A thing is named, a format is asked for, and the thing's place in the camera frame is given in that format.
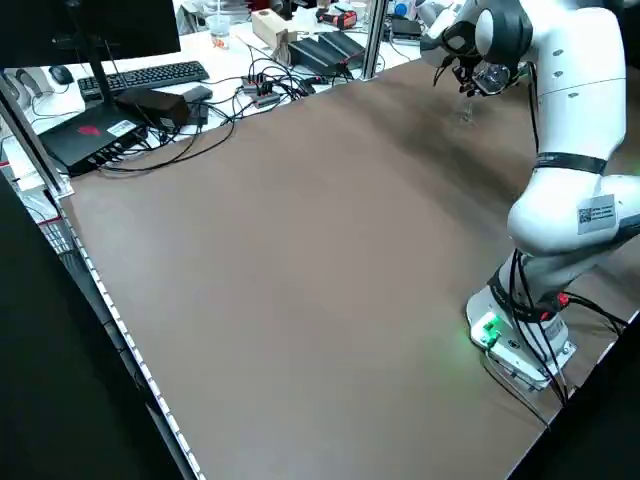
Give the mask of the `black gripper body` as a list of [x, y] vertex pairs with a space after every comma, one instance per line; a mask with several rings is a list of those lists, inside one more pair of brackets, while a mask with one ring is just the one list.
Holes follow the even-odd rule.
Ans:
[[452, 68], [452, 73], [461, 88], [475, 88], [473, 74], [478, 60], [475, 58], [459, 58], [458, 64]]

